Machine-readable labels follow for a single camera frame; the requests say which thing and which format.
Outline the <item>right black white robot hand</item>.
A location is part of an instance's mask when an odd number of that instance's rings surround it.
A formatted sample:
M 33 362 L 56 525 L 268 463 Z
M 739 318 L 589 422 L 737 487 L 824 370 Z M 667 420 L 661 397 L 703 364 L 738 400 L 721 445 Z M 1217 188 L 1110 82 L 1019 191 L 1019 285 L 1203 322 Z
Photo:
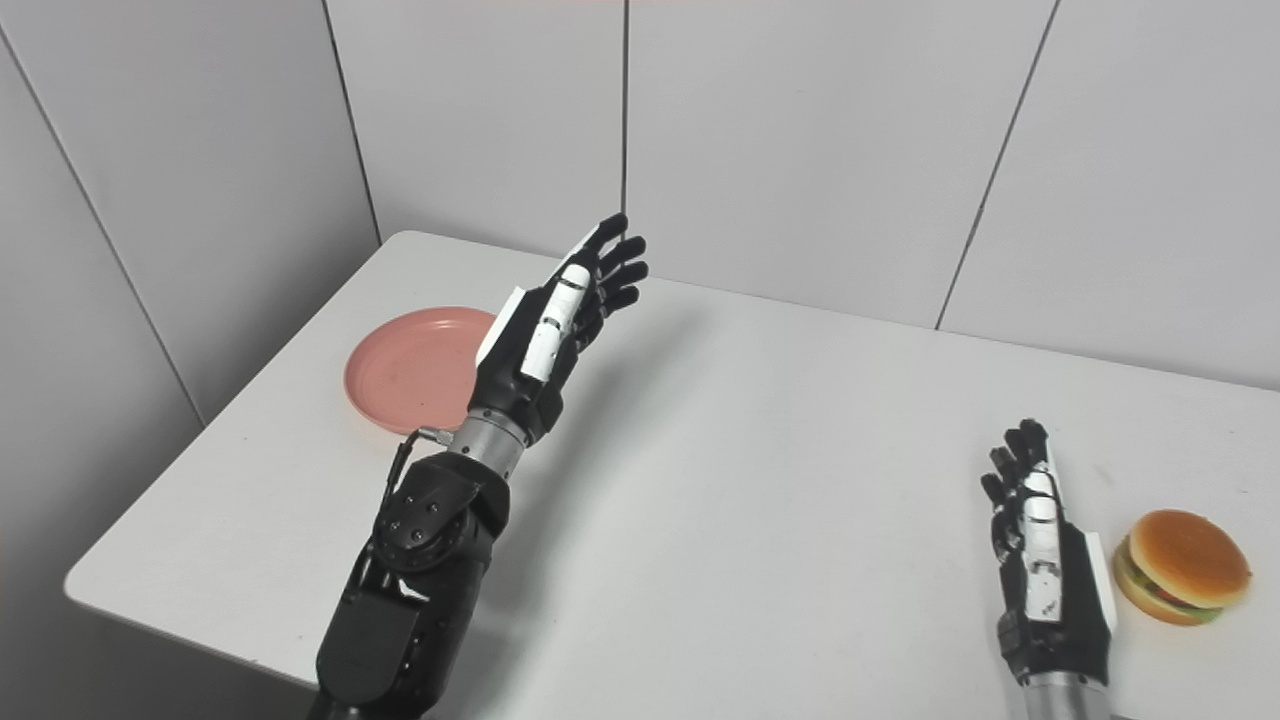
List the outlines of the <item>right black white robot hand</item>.
M 1065 512 L 1050 436 L 1033 418 L 1005 430 L 980 478 L 1005 610 L 996 634 L 1012 676 L 1065 673 L 1110 683 L 1114 598 L 1097 543 Z

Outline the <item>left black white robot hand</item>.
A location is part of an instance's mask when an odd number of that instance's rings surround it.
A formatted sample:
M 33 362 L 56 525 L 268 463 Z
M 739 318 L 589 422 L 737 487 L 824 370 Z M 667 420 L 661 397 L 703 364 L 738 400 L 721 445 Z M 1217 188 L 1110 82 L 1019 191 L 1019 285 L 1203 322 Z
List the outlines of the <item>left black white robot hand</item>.
M 603 219 L 545 283 L 513 290 L 477 351 L 468 410 L 500 414 L 526 447 L 553 429 L 580 355 L 613 314 L 640 299 L 646 241 L 627 228 L 621 211 Z

